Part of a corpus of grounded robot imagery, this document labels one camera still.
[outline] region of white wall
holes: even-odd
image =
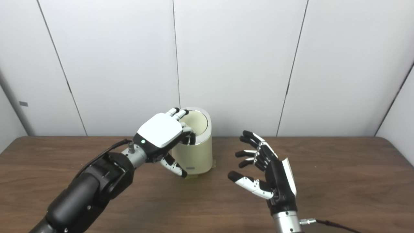
[[[88,135],[133,135],[179,106],[171,0],[39,2]]]
[[[29,133],[85,135],[37,2],[0,1],[0,32],[0,81]]]
[[[181,105],[215,136],[373,136],[414,61],[411,0],[309,1],[292,74],[307,0],[39,3],[74,99],[37,2],[0,2],[0,83],[34,135],[133,135]]]
[[[373,136],[414,61],[414,1],[309,1],[278,136]]]
[[[306,0],[175,0],[182,106],[215,136],[275,136]]]
[[[12,141],[27,134],[1,87],[0,109],[0,153],[2,153]]]
[[[401,88],[377,136],[389,140],[414,165],[414,70]]]

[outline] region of robotic hand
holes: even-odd
[[[296,212],[296,187],[289,160],[280,161],[269,144],[255,133],[243,131],[240,141],[256,150],[236,152],[236,157],[248,158],[239,164],[240,168],[254,165],[265,172],[266,181],[255,180],[231,171],[228,178],[249,192],[267,200],[277,233],[299,233],[300,223]]]
[[[188,110],[173,108],[145,122],[133,140],[122,140],[88,162],[67,189],[49,205],[46,216],[30,233],[83,233],[110,200],[132,184],[134,170],[144,163],[160,162],[175,174],[187,173],[168,153],[178,143],[194,144],[195,133],[178,120]],[[128,144],[121,153],[111,150]]]

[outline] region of black cable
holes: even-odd
[[[331,222],[331,221],[328,221],[328,220],[324,221],[324,220],[318,220],[318,219],[316,219],[316,222],[317,223],[321,223],[321,224],[325,224],[327,226],[333,226],[333,227],[337,227],[337,228],[342,228],[342,229],[345,229],[347,231],[351,231],[351,232],[354,232],[354,233],[361,233],[360,231],[354,230],[354,229],[349,228],[349,227],[346,227],[346,226],[342,226],[341,224],[337,224],[337,223],[334,223],[334,222]]]
[[[119,146],[122,146],[122,145],[125,145],[125,144],[128,144],[128,143],[130,143],[130,142],[132,142],[132,140],[128,140],[128,139],[124,139],[124,140],[122,140],[122,141],[119,141],[119,142],[117,142],[117,143],[115,143],[115,144],[113,144],[112,146],[110,146],[108,149],[106,149],[104,152],[102,152],[102,153],[100,153],[98,156],[96,156],[95,158],[93,158],[91,161],[89,161],[89,162],[87,162],[86,164],[85,164],[85,166],[83,166],[82,167],[82,169],[81,170],[79,170],[78,171],[78,173],[76,174],[76,176],[73,178],[73,179],[76,179],[76,178],[78,178],[92,163],[94,163],[94,162],[96,162],[98,159],[100,159],[100,158],[102,158],[106,153],[108,153],[109,151],[111,151],[111,150],[113,150],[113,149],[115,149],[115,148],[117,148],[117,147],[119,147]]]

